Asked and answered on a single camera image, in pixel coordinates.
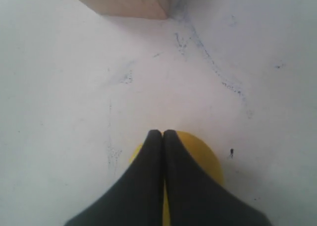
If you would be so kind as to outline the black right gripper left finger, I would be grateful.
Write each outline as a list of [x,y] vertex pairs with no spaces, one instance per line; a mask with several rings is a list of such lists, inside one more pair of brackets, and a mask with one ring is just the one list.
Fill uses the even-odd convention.
[[162,134],[151,130],[121,178],[68,226],[160,226],[163,216]]

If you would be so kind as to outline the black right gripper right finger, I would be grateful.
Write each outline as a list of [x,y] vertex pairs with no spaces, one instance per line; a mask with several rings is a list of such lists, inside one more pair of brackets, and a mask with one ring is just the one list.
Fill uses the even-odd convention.
[[178,134],[163,134],[164,174],[173,226],[269,226],[265,214],[212,179],[185,149]]

